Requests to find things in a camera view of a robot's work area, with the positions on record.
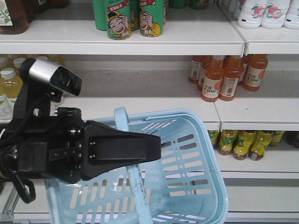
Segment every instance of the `white shelf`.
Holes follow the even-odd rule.
[[[111,40],[95,27],[90,3],[49,9],[19,35],[0,35],[1,53],[86,55],[241,55],[244,42],[219,8],[170,8],[164,33],[148,38],[139,31]]]
[[[299,131],[298,85],[297,71],[267,71],[258,91],[238,86],[234,100],[215,102],[221,129]]]
[[[232,26],[245,41],[244,54],[299,54],[299,30],[281,27],[267,29],[260,26],[257,29],[245,29],[238,25],[237,19],[219,4]]]

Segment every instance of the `white bottle cap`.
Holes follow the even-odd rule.
[[[6,57],[0,57],[0,68],[7,66],[8,59]]]
[[[2,69],[0,73],[3,79],[11,79],[17,75],[13,68]]]
[[[24,58],[24,57],[19,57],[19,58],[14,59],[14,66],[15,66],[16,68],[20,68],[21,65],[22,65],[22,63],[23,63],[25,60],[26,60],[26,58]]]
[[[220,60],[224,60],[225,55],[214,55],[213,58],[220,61]]]
[[[31,55],[26,55],[27,58],[36,58],[38,57],[39,55],[36,55],[36,54],[31,54]]]
[[[39,56],[39,57],[36,57],[36,60],[38,60],[38,59],[45,59],[45,60],[48,60],[48,57],[46,57],[46,56]]]

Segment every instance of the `light blue basket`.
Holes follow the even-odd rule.
[[[116,127],[114,118],[96,121]],[[228,196],[199,117],[188,110],[151,112],[129,116],[128,125],[162,139],[162,158],[139,164],[153,223],[224,223]],[[139,224],[129,182],[125,168],[77,184],[46,180],[51,223]]]

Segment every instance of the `juice bottle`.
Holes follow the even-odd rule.
[[[243,64],[243,69],[242,69],[242,72],[241,72],[241,75],[240,75],[240,78],[238,81],[238,85],[242,84],[244,77],[247,74],[250,59],[251,59],[251,55],[243,55],[242,63],[241,63],[241,64]]]
[[[250,147],[249,157],[252,160],[260,160],[265,154],[266,147],[271,142],[273,131],[258,131],[256,139]]]
[[[13,117],[13,111],[6,98],[3,86],[0,84],[0,120],[9,120]]]
[[[202,56],[192,56],[191,58],[191,73],[189,74],[189,82],[198,83],[199,70],[201,67]]]
[[[242,71],[241,60],[240,56],[231,56],[229,58],[228,64],[224,67],[219,99],[231,101],[235,98],[235,90]]]
[[[271,138],[271,142],[269,146],[278,146],[281,142],[282,136],[284,135],[285,131],[273,131],[273,135]]]
[[[61,64],[62,66],[65,66],[65,60],[61,55],[47,55],[47,57],[50,61]]]
[[[2,77],[2,85],[7,95],[7,100],[12,109],[14,109],[15,101],[23,85],[23,81],[17,76],[13,68],[6,68],[0,72]]]
[[[244,160],[247,157],[249,148],[254,142],[256,131],[242,130],[238,134],[236,146],[233,149],[233,155],[237,160]]]
[[[238,130],[223,130],[219,141],[218,152],[221,155],[229,155],[233,150],[233,143],[238,135]]]
[[[26,60],[26,58],[24,58],[24,57],[19,57],[19,58],[14,59],[14,70],[18,76],[20,76],[20,67],[25,60]]]
[[[201,98],[206,102],[215,102],[218,98],[223,78],[223,59],[225,56],[213,56],[210,67],[206,70]]]
[[[216,148],[219,131],[208,131],[213,148]]]
[[[208,69],[208,67],[210,67],[212,58],[213,58],[212,55],[202,57],[201,67],[199,70],[198,85],[197,85],[197,89],[199,91],[202,91],[202,87],[204,86],[204,82],[206,78],[206,70]]]
[[[0,34],[21,34],[29,28],[22,1],[1,0],[0,13]]]
[[[49,8],[65,8],[69,5],[68,0],[47,0]]]
[[[254,55],[254,57],[251,58],[247,74],[242,84],[244,89],[257,91],[260,88],[267,65],[267,55]]]

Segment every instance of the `bottle label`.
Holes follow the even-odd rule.
[[[265,75],[266,69],[256,69],[251,66],[248,68],[244,83],[251,87],[258,87]]]
[[[191,79],[198,80],[200,66],[201,66],[200,62],[195,62],[194,60],[191,61],[191,73],[189,75]]]
[[[43,4],[45,4],[47,2],[47,0],[38,0],[38,4],[41,6]]]
[[[204,86],[205,77],[206,77],[206,69],[201,67],[200,70],[199,70],[199,78],[198,78],[198,85],[200,87]]]
[[[14,104],[15,104],[17,98],[6,98],[6,100],[8,101],[8,104],[10,105],[10,107],[14,110]]]
[[[208,98],[216,98],[219,95],[222,79],[213,80],[208,77],[205,78],[202,94]]]
[[[237,88],[238,81],[238,78],[224,77],[221,84],[220,94],[225,97],[233,97],[235,95],[235,89]]]
[[[243,71],[242,71],[242,73],[240,75],[239,82],[242,82],[244,80],[244,77],[245,77],[245,75],[248,72],[248,66],[249,66],[249,63],[243,65]]]
[[[13,23],[9,15],[6,2],[0,0],[0,26],[12,26],[12,25]]]
[[[13,111],[9,106],[8,102],[6,101],[6,95],[0,96],[0,119],[1,120],[8,120],[12,118]]]

